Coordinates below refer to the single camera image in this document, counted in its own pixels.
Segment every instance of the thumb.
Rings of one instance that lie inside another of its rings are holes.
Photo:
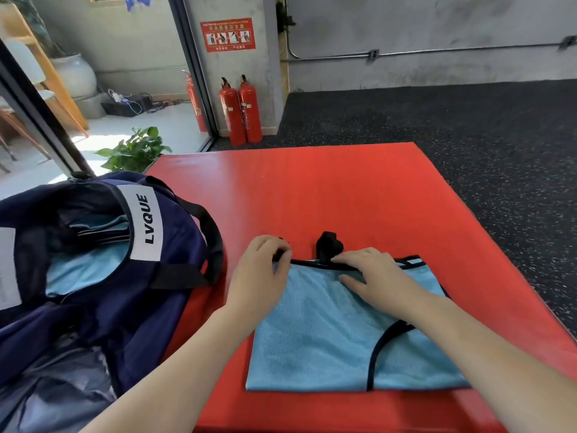
[[[290,259],[292,257],[292,251],[285,250],[280,256],[278,266],[275,271],[275,278],[281,279],[285,284],[287,283],[287,277],[289,276],[290,269]]]
[[[365,283],[357,281],[352,276],[349,275],[340,275],[339,281],[345,285],[349,290],[355,292],[361,298],[364,298],[367,290],[367,286]]]

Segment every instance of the red mat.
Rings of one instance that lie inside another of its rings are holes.
[[[413,144],[323,146],[163,156],[150,174],[202,204],[220,228],[231,270],[250,240],[273,234],[298,259],[323,231],[345,250],[419,254],[464,310],[577,378],[577,346],[465,204]],[[167,355],[222,301],[197,289]],[[503,431],[473,390],[279,393],[244,389],[252,338],[228,362],[198,431]]]

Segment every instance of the metal conduit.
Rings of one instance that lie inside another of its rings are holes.
[[[285,9],[288,12],[287,0],[285,0]],[[518,45],[486,45],[481,47],[456,47],[456,48],[432,48],[429,50],[411,50],[411,51],[395,51],[391,53],[379,53],[375,56],[372,51],[361,51],[356,53],[343,53],[340,55],[320,56],[320,57],[299,57],[294,54],[290,48],[289,35],[285,32],[287,40],[287,51],[293,59],[282,59],[281,62],[308,62],[311,60],[334,60],[334,59],[352,59],[353,57],[364,57],[365,59],[376,59],[377,57],[393,57],[402,55],[420,55],[425,53],[448,53],[453,51],[473,51],[473,50],[503,50],[508,48],[535,48],[535,47],[557,47],[559,50],[565,50],[567,47],[577,44],[577,35],[566,36],[558,43],[545,44],[518,44]]]

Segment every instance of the wooden chair leg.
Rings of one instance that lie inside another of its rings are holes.
[[[76,118],[74,118],[74,116],[73,116],[71,113],[69,113],[68,109],[66,109],[66,107],[65,107],[62,103],[60,103],[60,101],[58,100],[58,98],[57,98],[56,96],[54,96],[54,101],[57,103],[58,107],[59,107],[62,111],[64,111],[64,112],[66,113],[66,115],[68,115],[68,117],[70,117],[70,119],[72,119],[72,121],[76,124],[76,127],[78,128],[78,130],[80,130],[82,133],[84,133],[84,136],[85,136],[86,138],[88,138],[88,137],[89,137],[88,132],[86,132],[86,131],[84,130],[84,128],[82,127],[82,125],[81,125],[80,123],[78,123],[78,121],[76,120]]]
[[[20,135],[32,143],[32,145],[47,159],[51,159],[48,152],[26,131],[24,125],[12,114],[6,111],[0,112],[0,115],[6,120]]]
[[[8,147],[8,143],[6,142],[6,140],[4,139],[4,137],[2,135],[0,135],[0,144],[2,144],[2,148],[4,148],[4,150],[6,152],[8,152],[8,154],[10,155],[10,158],[13,161],[18,161],[16,159],[16,157],[14,156],[14,153],[10,152],[10,148]]]

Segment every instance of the large vase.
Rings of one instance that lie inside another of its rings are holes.
[[[52,59],[52,65],[73,99],[92,97],[96,94],[96,74],[80,53],[56,57]]]

